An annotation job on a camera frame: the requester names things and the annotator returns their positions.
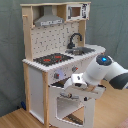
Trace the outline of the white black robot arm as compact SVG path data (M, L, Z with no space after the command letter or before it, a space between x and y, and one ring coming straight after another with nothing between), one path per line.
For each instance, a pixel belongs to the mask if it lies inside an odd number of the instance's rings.
M128 69L123 68L110 56L98 55L87 66L83 73L72 74L65 82L64 89L87 89L96 87L105 79L114 89L128 89Z

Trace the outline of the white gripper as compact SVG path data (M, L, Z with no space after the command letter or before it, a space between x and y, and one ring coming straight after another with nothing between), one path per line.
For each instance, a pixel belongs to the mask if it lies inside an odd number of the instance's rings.
M64 90L78 95L102 95L105 91L104 86L90 85L82 74L73 74L64 84Z

